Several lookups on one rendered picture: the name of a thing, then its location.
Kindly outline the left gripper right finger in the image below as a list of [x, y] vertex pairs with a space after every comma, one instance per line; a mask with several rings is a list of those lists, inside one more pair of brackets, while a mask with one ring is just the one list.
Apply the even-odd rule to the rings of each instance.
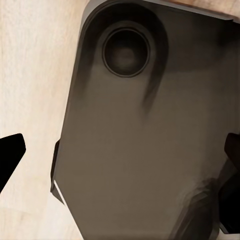
[[229, 133], [227, 135], [224, 151], [240, 173], [240, 135]]

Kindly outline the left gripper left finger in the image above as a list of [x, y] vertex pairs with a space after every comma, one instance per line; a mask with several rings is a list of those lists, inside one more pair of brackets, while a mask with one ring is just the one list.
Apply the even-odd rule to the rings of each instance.
[[0, 138], [0, 193], [26, 152], [22, 133]]

